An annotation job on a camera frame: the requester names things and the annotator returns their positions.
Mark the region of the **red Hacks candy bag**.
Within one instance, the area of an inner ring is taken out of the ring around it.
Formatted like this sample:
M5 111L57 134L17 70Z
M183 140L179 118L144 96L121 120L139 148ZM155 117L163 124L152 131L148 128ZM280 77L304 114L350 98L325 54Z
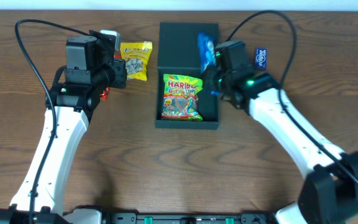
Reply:
M122 57L121 57L120 54L114 54L114 58L122 59ZM100 98L101 98L102 100L106 100L107 97L108 97L109 91L110 91L110 87L107 87L107 88L102 92L102 94L99 95Z

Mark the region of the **yellow Hacks candy bag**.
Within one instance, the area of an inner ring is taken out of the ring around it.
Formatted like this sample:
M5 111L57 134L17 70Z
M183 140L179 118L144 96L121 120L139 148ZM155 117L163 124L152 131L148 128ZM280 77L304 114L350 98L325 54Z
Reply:
M147 66L152 49L152 42L121 43L121 57L126 61L128 80L147 80Z

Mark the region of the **blue Oreo cookie pack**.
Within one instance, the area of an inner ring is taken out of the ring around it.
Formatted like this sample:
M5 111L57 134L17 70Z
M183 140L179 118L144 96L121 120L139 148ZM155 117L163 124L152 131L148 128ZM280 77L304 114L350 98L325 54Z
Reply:
M214 46L215 39L212 36L205 34L204 32L198 34L201 76L206 67L217 67Z

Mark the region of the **green Haribo worms bag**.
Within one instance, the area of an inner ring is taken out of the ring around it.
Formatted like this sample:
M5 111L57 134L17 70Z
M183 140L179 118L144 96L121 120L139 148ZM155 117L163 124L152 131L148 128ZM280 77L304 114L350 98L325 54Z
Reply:
M164 74L164 93L161 119L202 121L198 112L198 93L202 79L176 74Z

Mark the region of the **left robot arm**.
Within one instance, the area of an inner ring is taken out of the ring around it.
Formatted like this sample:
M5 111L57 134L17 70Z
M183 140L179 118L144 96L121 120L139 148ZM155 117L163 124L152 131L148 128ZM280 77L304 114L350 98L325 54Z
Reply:
M63 200L76 149L101 97L126 86L126 62L114 55L120 46L111 30L67 39L67 64L47 92L39 145L10 206L0 208L0 223L110 223L109 212L97 206L65 213Z

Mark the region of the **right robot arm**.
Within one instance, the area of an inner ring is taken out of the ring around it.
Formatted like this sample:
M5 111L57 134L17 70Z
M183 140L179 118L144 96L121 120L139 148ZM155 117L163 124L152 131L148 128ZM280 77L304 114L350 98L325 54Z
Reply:
M209 40L200 44L200 57L204 89L266 128L305 180L298 200L274 212L274 222L345 223L358 215L358 152L327 140L269 73L255 72L240 40Z

